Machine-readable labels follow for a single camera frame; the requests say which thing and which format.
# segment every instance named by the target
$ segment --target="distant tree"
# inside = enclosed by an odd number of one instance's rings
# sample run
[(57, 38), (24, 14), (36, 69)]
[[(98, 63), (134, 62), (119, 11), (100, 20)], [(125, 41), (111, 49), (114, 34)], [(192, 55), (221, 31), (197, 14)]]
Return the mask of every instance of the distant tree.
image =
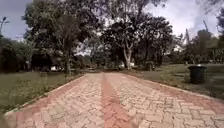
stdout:
[(24, 42), (17, 42), (7, 38), (0, 41), (0, 69), (4, 72), (28, 70), (31, 47)]

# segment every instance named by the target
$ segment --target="paving brick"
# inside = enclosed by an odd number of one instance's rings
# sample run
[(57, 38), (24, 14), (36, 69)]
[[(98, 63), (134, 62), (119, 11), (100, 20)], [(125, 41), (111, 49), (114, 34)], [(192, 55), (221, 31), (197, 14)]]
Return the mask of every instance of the paving brick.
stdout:
[(162, 122), (163, 117), (161, 116), (153, 116), (153, 115), (147, 115), (146, 116), (146, 120), (148, 120), (149, 122), (158, 122), (161, 123)]
[(148, 128), (150, 125), (150, 122), (147, 121), (147, 120), (143, 120), (140, 125), (139, 125), (139, 128)]
[(184, 122), (184, 124), (189, 125), (189, 126), (196, 126), (196, 127), (198, 127), (198, 126), (201, 126), (201, 127), (205, 126), (203, 120), (186, 120)]
[(168, 124), (168, 123), (152, 122), (150, 124), (150, 128), (173, 128), (173, 125)]

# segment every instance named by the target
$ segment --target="foliage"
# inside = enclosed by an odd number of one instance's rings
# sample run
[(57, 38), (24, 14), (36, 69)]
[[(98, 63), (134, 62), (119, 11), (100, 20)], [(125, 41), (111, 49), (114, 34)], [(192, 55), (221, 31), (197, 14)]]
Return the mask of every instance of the foliage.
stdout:
[(61, 50), (65, 71), (70, 72), (70, 59), (79, 41), (96, 28), (94, 1), (38, 0), (27, 6), (23, 19), (28, 27), (26, 38), (41, 49)]
[(28, 70), (28, 62), (32, 54), (32, 48), (28, 44), (2, 38), (0, 47), (0, 71)]

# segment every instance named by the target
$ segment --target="tree trunk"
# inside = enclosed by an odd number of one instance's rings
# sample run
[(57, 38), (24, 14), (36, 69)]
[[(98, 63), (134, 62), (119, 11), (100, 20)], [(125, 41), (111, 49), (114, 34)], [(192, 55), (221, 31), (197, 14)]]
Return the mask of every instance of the tree trunk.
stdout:
[(131, 70), (131, 49), (124, 49), (125, 64), (128, 70)]
[(70, 54), (68, 50), (65, 50), (64, 52), (64, 57), (65, 57), (65, 73), (66, 74), (71, 74), (71, 66), (70, 66)]

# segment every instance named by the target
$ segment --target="park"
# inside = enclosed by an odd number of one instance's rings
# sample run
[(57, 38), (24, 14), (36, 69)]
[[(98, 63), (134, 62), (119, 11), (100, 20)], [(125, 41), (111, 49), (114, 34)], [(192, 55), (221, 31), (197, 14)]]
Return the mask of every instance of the park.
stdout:
[(224, 128), (224, 8), (177, 35), (168, 1), (33, 0), (22, 40), (0, 15), (0, 128)]

